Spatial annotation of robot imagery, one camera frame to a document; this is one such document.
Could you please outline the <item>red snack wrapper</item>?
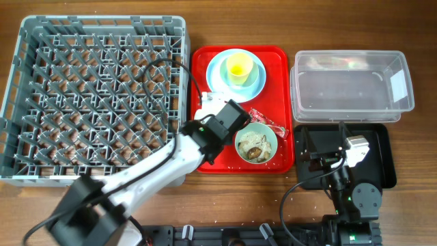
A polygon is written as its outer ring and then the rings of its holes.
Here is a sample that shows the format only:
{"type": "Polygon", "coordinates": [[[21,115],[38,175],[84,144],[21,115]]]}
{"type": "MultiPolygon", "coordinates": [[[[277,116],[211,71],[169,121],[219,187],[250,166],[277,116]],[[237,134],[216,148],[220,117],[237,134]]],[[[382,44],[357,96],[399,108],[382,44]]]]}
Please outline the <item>red snack wrapper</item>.
{"type": "Polygon", "coordinates": [[[251,116],[252,122],[257,122],[268,126],[278,137],[286,139],[290,133],[285,127],[273,122],[271,119],[267,118],[264,114],[260,113],[254,108],[250,109],[249,115],[251,116]]]}

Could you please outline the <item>rice and mushroom leftovers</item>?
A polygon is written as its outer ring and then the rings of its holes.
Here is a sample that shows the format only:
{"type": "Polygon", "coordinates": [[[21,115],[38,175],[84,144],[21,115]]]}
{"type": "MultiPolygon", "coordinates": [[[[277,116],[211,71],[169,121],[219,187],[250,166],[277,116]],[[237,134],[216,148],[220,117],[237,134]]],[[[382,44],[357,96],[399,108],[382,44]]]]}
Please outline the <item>rice and mushroom leftovers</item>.
{"type": "Polygon", "coordinates": [[[240,156],[250,163],[263,163],[271,157],[271,143],[261,133],[249,131],[243,134],[238,142],[240,156]]]}

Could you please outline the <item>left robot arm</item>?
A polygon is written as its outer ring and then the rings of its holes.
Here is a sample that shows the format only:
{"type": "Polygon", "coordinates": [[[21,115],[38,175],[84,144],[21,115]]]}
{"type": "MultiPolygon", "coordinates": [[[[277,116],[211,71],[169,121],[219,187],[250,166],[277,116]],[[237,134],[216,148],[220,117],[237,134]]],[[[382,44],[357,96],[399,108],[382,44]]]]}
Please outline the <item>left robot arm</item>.
{"type": "Polygon", "coordinates": [[[230,100],[216,114],[185,122],[166,146],[122,172],[77,178],[45,226],[59,245],[138,245],[131,215],[174,180],[213,163],[250,115],[230,100]]]}

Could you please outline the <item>green food bowl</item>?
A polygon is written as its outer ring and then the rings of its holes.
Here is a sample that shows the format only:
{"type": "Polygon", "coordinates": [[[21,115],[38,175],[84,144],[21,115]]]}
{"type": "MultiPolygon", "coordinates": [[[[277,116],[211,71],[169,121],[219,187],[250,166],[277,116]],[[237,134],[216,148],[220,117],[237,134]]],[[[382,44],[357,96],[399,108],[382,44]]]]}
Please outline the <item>green food bowl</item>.
{"type": "Polygon", "coordinates": [[[241,136],[243,134],[249,132],[249,131],[254,131],[254,132],[257,132],[257,133],[261,133],[261,134],[263,134],[263,135],[265,135],[267,137],[267,140],[271,143],[272,152],[271,152],[271,157],[267,161],[265,161],[263,163],[267,163],[268,161],[272,160],[272,158],[274,157],[274,155],[276,154],[276,152],[278,150],[277,136],[273,132],[273,130],[271,130],[268,126],[266,126],[264,124],[261,124],[261,123],[257,123],[257,122],[249,123],[241,131],[238,131],[236,133],[236,136],[235,136],[235,139],[234,139],[234,145],[235,145],[236,152],[238,153],[237,145],[238,145],[238,142],[239,142],[241,136]]]}

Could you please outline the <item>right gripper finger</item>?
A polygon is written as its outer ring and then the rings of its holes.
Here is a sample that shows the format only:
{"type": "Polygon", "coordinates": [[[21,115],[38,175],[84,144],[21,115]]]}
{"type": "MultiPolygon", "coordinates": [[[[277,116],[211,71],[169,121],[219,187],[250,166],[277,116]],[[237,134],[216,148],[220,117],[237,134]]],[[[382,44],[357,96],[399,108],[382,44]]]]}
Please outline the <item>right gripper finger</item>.
{"type": "Polygon", "coordinates": [[[346,147],[346,139],[351,137],[352,134],[344,122],[339,123],[339,134],[341,147],[346,147]]]}
{"type": "Polygon", "coordinates": [[[302,127],[301,133],[302,133],[302,151],[307,152],[310,146],[309,143],[310,136],[306,126],[302,127]]]}

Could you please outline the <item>light blue plate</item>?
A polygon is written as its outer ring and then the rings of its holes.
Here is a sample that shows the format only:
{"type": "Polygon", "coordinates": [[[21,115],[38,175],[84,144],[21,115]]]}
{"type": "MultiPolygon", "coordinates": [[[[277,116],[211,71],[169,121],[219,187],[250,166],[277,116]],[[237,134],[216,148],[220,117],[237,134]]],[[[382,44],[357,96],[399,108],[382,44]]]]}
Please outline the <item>light blue plate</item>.
{"type": "Polygon", "coordinates": [[[229,99],[232,99],[237,103],[245,103],[254,99],[263,90],[266,84],[266,69],[260,58],[253,53],[243,49],[227,49],[213,57],[212,61],[208,64],[206,80],[208,87],[212,92],[222,92],[229,99]],[[247,87],[242,90],[235,90],[226,85],[222,80],[220,76],[220,65],[226,57],[239,52],[246,53],[252,57],[253,61],[258,65],[259,75],[257,82],[251,87],[247,87]]]}

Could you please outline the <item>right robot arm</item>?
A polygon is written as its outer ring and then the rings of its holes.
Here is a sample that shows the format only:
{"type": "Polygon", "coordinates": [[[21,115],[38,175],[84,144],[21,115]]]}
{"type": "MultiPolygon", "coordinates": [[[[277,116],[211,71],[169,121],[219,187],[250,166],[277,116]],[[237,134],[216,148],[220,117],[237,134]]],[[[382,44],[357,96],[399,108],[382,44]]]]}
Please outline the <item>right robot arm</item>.
{"type": "Polygon", "coordinates": [[[352,169],[364,160],[369,142],[353,135],[339,124],[340,146],[330,152],[316,148],[306,127],[302,129],[304,151],[300,160],[309,164],[310,172],[321,171],[315,179],[325,180],[326,191],[335,207],[334,215],[325,215],[318,229],[320,245],[374,245],[371,222],[379,218],[381,189],[371,182],[356,181],[352,169]]]}

